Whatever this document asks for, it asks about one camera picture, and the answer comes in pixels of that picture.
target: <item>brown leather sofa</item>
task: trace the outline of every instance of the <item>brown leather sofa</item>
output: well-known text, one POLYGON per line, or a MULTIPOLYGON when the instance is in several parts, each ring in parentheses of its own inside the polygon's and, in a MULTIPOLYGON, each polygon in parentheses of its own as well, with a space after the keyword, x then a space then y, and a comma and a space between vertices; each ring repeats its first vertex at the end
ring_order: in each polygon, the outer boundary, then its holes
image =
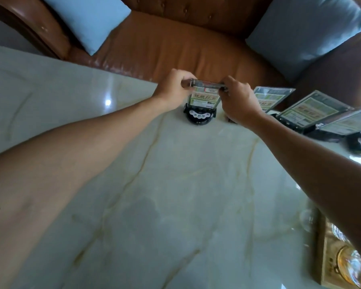
POLYGON ((244 42, 272 0, 122 0, 131 14, 92 57, 41 0, 0 0, 0 20, 47 56, 158 82, 171 68, 219 81, 231 75, 256 86, 297 88, 292 104, 318 89, 361 106, 361 33, 289 84, 244 42))

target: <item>pillow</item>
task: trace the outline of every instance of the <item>pillow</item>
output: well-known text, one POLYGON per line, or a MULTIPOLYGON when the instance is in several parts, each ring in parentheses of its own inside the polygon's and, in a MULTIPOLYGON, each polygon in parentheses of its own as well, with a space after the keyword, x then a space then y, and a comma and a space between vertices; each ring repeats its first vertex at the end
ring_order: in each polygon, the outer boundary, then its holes
POLYGON ((273 0, 246 43, 293 82, 359 32, 361 8, 353 0, 273 0))
POLYGON ((131 12, 121 0, 44 0, 91 56, 131 12))

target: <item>skin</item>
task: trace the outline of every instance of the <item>skin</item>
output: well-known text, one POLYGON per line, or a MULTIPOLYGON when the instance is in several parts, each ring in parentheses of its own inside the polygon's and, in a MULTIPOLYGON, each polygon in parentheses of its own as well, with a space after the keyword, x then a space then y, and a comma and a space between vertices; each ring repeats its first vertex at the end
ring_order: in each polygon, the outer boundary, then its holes
MULTIPOLYGON (((111 114, 64 125, 0 154, 0 289, 8 288, 32 248, 91 178, 154 118, 178 107, 191 73, 171 70, 153 96, 111 114)), ((322 212, 361 253, 361 165, 266 115, 248 84, 231 77, 226 114, 256 133, 322 212)))

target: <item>hand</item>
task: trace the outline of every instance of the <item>hand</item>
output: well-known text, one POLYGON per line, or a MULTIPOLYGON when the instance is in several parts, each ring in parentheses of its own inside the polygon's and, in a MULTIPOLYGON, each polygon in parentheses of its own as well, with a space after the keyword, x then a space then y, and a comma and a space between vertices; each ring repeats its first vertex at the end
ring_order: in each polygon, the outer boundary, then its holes
POLYGON ((250 85, 238 82, 231 76, 225 77, 222 82, 229 90, 228 92, 219 91, 222 108, 226 115, 237 124, 251 128, 252 122, 265 113, 250 85))
POLYGON ((172 69, 167 76, 159 82, 152 95, 158 99, 163 106, 163 111, 172 111, 180 106, 183 100, 191 93, 191 88, 183 88, 180 83, 182 80, 196 79, 196 77, 187 71, 172 69))

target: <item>tufted backrest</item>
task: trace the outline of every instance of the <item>tufted backrest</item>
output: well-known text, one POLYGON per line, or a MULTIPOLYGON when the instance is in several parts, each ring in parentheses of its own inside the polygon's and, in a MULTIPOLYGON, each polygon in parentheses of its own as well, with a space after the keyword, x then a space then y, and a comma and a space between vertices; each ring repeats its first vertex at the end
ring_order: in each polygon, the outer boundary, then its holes
POLYGON ((246 38, 272 0, 122 0, 130 9, 246 38))

